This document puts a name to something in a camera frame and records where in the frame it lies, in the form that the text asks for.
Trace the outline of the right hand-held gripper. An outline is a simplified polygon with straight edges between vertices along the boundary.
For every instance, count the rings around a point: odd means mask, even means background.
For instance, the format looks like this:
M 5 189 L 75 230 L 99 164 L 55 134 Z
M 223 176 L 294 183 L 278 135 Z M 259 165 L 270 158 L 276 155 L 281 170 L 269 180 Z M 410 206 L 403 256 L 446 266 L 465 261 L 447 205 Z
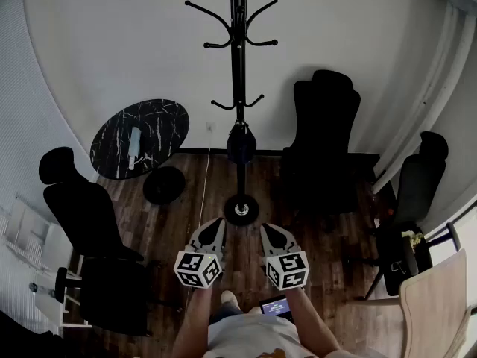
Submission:
M 306 252 L 288 230 L 275 224 L 262 223 L 262 270 L 271 284 L 280 291 L 301 288 L 309 277 Z

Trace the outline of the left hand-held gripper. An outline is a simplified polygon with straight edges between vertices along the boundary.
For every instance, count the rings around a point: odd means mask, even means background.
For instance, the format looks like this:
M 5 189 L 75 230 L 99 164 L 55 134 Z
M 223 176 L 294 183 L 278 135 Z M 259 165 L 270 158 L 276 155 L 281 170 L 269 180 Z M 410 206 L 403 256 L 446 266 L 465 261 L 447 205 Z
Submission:
M 209 288 L 223 274 L 226 230 L 225 219 L 215 218 L 193 232 L 174 264 L 174 273 L 184 286 Z

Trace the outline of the black metal coat rack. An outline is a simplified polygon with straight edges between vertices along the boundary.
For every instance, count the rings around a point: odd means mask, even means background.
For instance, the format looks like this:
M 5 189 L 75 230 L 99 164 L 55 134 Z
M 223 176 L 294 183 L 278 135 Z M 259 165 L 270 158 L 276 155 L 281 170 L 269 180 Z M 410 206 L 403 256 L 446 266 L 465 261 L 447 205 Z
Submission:
M 275 5 L 278 1 L 273 0 L 265 6 L 259 8 L 251 16 L 247 15 L 247 0 L 230 0 L 230 21 L 226 22 L 218 14 L 207 10 L 189 0 L 185 1 L 186 6 L 193 7 L 215 19 L 217 19 L 227 30 L 229 35 L 228 41 L 222 44 L 205 42 L 204 48 L 230 48 L 231 68 L 232 68 L 232 88 L 233 88 L 233 104 L 224 106 L 217 101 L 212 100 L 211 104 L 221 108 L 222 110 L 236 111 L 236 121 L 246 122 L 244 118 L 244 110 L 255 106 L 265 96 L 260 95 L 256 100 L 247 103 L 246 99 L 246 45 L 250 44 L 255 47 L 276 46 L 276 39 L 254 42 L 248 36 L 248 29 L 253 20 L 263 11 Z M 246 194 L 246 168 L 247 164 L 236 164 L 237 174 L 237 193 L 227 199 L 224 205 L 224 215 L 227 221 L 235 226 L 247 226 L 252 224 L 258 214 L 259 205 L 257 201 Z

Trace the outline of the person's left forearm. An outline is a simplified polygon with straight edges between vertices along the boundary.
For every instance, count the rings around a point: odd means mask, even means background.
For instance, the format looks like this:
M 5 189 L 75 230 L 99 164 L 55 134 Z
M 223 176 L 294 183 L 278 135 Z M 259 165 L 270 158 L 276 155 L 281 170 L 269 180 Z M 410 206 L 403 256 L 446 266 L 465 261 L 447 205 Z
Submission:
M 193 292 L 174 341 L 171 358 L 203 358 L 208 350 L 212 287 Z

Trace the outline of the person's right forearm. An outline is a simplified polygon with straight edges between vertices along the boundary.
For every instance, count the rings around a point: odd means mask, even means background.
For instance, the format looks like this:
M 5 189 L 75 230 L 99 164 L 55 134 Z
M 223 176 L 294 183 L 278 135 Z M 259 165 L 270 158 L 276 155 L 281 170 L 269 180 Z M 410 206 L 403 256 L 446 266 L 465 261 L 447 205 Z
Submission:
M 285 296 L 303 347 L 319 358 L 341 349 L 338 340 L 301 288 L 289 289 Z

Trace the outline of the person's light shoe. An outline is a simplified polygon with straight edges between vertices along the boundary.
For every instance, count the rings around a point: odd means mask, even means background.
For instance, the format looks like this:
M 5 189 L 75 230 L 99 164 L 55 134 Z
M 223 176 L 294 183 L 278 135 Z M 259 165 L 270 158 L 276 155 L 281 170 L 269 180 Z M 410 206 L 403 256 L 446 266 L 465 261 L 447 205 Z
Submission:
M 221 303 L 240 309 L 237 297 L 230 290 L 221 293 Z

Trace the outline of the black tablet with lit screen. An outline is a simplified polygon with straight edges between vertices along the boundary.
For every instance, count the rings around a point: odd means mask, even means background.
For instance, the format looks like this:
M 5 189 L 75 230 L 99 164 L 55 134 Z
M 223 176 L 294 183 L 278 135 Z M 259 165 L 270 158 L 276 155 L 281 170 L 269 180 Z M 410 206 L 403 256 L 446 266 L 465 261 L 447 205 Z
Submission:
M 277 316 L 294 323 L 293 315 L 291 314 L 285 295 L 279 295 L 274 298 L 260 301 L 259 307 L 264 315 Z

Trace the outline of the person's leg in jeans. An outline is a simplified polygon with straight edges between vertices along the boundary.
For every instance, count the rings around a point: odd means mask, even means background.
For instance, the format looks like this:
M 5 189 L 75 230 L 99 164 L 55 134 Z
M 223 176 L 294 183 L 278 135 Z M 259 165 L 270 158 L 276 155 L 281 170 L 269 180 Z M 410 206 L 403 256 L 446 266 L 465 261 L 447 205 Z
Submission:
M 231 302 L 224 302 L 220 305 L 217 311 L 210 316 L 209 325 L 215 324 L 224 318 L 241 315 L 243 313 L 244 312 L 235 304 Z

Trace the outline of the person's white shirt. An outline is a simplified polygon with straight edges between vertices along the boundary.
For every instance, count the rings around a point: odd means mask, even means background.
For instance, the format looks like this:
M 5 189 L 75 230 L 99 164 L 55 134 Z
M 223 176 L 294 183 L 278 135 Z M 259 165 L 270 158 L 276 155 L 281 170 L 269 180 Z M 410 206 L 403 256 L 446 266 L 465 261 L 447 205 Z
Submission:
M 226 317 L 208 329 L 203 358 L 316 358 L 299 340 L 296 327 L 276 316 Z

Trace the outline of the tall black office chair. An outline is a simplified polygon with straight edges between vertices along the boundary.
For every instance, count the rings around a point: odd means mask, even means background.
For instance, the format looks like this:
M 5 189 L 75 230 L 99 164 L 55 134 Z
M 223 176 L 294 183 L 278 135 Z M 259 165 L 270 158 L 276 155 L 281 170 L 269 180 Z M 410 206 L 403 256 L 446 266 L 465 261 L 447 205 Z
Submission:
M 297 129 L 284 148 L 280 177 L 295 216 L 332 216 L 357 208 L 350 134 L 361 103 L 350 77 L 318 69 L 294 83 Z

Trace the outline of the black open bag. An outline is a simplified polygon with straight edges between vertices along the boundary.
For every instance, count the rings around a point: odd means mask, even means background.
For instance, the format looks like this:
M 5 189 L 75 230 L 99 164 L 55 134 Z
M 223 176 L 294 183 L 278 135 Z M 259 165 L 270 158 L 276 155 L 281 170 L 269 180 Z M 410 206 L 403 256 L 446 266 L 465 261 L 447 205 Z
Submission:
M 421 232 L 418 243 L 413 247 L 411 237 L 403 236 L 399 228 L 378 231 L 376 247 L 379 271 L 383 273 L 386 292 L 390 296 L 399 294 L 401 283 L 433 266 L 429 247 Z

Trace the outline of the round black marble table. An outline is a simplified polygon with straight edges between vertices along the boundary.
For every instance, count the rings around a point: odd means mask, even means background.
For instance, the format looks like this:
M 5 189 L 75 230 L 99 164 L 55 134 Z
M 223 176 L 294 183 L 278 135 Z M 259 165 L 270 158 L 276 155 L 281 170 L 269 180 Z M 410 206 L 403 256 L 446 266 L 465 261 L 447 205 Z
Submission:
M 142 132 L 139 159 L 128 169 L 132 127 Z M 147 175 L 145 199 L 155 205 L 175 201 L 185 188 L 183 173 L 164 166 L 183 144 L 189 131 L 189 115 L 176 101 L 151 99 L 132 104 L 109 118 L 98 130 L 90 147 L 92 167 L 103 178 L 127 180 Z

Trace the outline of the slim black office chair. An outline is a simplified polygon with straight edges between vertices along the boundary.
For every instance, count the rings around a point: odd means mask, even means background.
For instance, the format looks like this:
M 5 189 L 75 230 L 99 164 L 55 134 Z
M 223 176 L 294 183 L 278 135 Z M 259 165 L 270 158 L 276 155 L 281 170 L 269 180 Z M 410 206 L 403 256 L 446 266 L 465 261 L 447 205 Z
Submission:
M 418 223 L 429 213 L 440 180 L 446 169 L 449 146 L 443 136 L 431 131 L 420 134 L 417 154 L 403 162 L 397 193 L 397 205 L 390 226 Z

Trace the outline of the light wooden chair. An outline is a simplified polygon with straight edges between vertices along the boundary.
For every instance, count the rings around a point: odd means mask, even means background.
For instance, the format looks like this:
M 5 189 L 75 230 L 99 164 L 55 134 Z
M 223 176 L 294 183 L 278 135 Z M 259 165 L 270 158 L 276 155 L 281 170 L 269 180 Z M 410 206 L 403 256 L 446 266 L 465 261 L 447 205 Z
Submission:
M 399 295 L 349 305 L 400 306 L 405 332 L 402 358 L 458 358 L 474 310 L 467 304 L 467 255 L 462 248 L 431 269 L 405 280 Z

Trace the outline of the white shelf unit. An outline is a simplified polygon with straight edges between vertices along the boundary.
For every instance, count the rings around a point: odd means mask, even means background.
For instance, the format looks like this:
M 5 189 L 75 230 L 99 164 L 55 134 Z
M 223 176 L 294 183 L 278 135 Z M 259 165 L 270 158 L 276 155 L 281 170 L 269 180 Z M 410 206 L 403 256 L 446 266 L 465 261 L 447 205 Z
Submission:
M 0 241 L 7 252 L 19 261 L 26 282 L 20 288 L 33 311 L 50 321 L 56 328 L 90 328 L 88 321 L 67 322 L 66 303 L 79 302 L 66 295 L 64 302 L 33 293 L 28 285 L 34 282 L 54 290 L 57 270 L 67 268 L 71 262 L 73 247 L 62 227 L 48 221 L 21 198 L 15 198 L 7 216 L 6 228 L 0 233 Z

